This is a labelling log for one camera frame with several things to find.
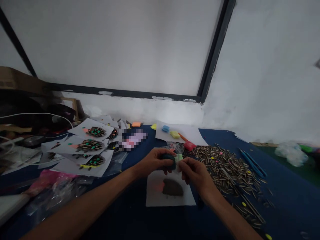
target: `cardboard box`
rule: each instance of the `cardboard box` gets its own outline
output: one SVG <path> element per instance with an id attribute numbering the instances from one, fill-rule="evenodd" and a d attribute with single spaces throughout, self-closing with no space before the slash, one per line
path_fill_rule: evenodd
<path id="1" fill-rule="evenodd" d="M 0 66 L 0 89 L 19 90 L 49 96 L 48 83 L 10 67 Z"/>

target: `person's left hand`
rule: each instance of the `person's left hand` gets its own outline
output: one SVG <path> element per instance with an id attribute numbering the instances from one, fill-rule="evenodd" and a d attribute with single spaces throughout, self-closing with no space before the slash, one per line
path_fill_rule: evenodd
<path id="1" fill-rule="evenodd" d="M 176 156 L 176 154 L 166 148 L 154 148 L 152 149 L 144 159 L 138 162 L 134 167 L 139 178 L 147 177 L 150 173 L 157 170 L 160 167 L 171 166 L 173 161 L 171 159 L 160 160 L 159 157 L 162 154 L 171 154 Z"/>

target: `person's right hand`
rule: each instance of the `person's right hand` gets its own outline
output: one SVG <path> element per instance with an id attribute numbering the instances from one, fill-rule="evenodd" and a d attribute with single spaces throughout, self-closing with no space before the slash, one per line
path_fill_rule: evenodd
<path id="1" fill-rule="evenodd" d="M 219 193 L 206 166 L 202 162 L 187 157 L 179 161 L 178 164 L 182 171 L 182 180 L 185 180 L 186 184 L 191 181 L 205 202 L 209 195 Z"/>

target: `table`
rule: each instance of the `table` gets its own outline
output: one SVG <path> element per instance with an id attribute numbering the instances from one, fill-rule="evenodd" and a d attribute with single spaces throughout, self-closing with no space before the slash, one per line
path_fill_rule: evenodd
<path id="1" fill-rule="evenodd" d="M 140 127 L 148 132 L 148 139 L 131 151 L 123 163 L 123 170 L 139 162 L 152 148 L 164 146 L 165 141 L 155 139 L 149 125 Z M 317 229 L 320 222 L 319 188 L 302 179 L 252 144 L 234 136 L 233 132 L 200 129 L 208 144 L 235 152 L 238 147 L 248 152 L 266 170 L 268 197 L 276 209 L 264 208 L 252 196 L 249 200 L 266 220 L 263 230 L 273 239 L 302 239 L 300 232 L 309 233 L 310 239 L 320 239 Z M 36 166 L 29 166 L 15 173 L 0 177 L 2 187 L 39 176 Z M 91 189 L 110 178 L 99 178 Z M 145 207 L 147 179 L 131 185 L 83 235 L 83 239 L 233 239 L 219 218 L 207 207 Z M 197 202 L 198 194 L 191 186 Z M 21 209 L 1 228 L 2 239 L 18 239 L 30 230 L 32 223 Z"/>

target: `hand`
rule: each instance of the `hand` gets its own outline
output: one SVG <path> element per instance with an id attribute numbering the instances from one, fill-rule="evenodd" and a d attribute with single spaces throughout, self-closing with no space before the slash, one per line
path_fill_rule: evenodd
<path id="1" fill-rule="evenodd" d="M 134 167 L 139 178 L 147 177 L 154 170 L 157 170 L 160 167 L 171 166 L 173 161 L 171 159 L 160 160 L 159 157 L 162 154 L 171 154 L 176 156 L 176 154 L 166 148 L 154 148 L 152 149 L 144 159 L 138 162 Z M 167 175 L 168 172 L 164 168 L 164 174 Z"/>
<path id="2" fill-rule="evenodd" d="M 189 184 L 191 181 L 205 202 L 207 202 L 208 195 L 220 193 L 202 162 L 187 157 L 182 159 L 178 164 L 182 171 L 182 180 L 185 180 L 186 184 Z"/>

